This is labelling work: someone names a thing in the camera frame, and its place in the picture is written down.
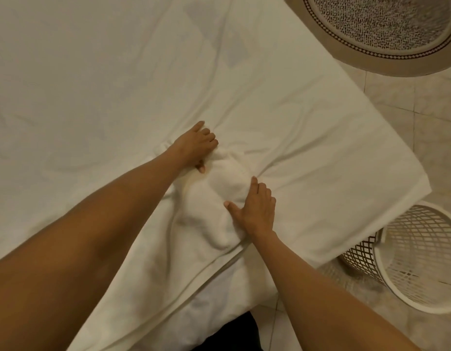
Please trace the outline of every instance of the hand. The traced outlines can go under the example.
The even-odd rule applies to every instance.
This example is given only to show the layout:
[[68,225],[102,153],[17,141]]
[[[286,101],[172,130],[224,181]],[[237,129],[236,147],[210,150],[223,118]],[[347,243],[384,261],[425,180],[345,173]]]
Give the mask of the hand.
[[182,168],[194,166],[202,174],[206,171],[204,157],[219,144],[214,133],[207,128],[201,129],[204,124],[204,121],[196,123],[180,135],[168,149],[181,162]]
[[229,201],[225,201],[224,206],[230,212],[235,222],[252,239],[273,232],[276,199],[271,196],[271,190],[266,188],[264,183],[258,184],[256,177],[252,177],[250,190],[246,196],[245,206],[242,209]]

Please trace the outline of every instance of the round basket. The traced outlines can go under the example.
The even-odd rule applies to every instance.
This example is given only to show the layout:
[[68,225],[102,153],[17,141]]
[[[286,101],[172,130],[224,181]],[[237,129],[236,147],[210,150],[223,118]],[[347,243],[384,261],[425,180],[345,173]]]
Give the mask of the round basket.
[[340,258],[422,312],[451,313],[451,214],[428,202]]

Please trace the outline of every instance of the mattress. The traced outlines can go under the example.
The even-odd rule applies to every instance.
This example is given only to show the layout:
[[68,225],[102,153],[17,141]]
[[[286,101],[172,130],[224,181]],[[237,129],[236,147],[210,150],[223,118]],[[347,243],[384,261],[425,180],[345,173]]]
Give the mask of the mattress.
[[[282,0],[0,0],[0,258],[199,119],[273,189],[275,229],[315,267],[430,192],[413,153]],[[171,204],[71,350],[127,350],[151,331],[163,343],[175,314],[220,282],[221,312],[201,309],[198,341],[273,292],[243,244],[147,307],[161,291],[143,266]]]

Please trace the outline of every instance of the tiled floor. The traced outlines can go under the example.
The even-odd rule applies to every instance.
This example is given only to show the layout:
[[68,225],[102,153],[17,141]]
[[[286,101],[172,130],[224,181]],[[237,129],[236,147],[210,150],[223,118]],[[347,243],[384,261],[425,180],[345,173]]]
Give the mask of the tiled floor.
[[[433,189],[426,200],[451,212],[451,68],[418,78],[392,78],[341,66],[421,161]],[[252,314],[264,351],[301,350],[277,295]]]

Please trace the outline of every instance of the bed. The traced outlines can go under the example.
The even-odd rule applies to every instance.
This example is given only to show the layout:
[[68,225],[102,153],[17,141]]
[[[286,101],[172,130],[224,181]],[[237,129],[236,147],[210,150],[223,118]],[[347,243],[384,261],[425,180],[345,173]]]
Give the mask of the bed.
[[[0,0],[0,258],[199,119],[273,189],[275,229],[315,267],[430,192],[282,0]],[[171,215],[167,196],[70,350],[188,350],[275,293],[245,240],[152,307]]]

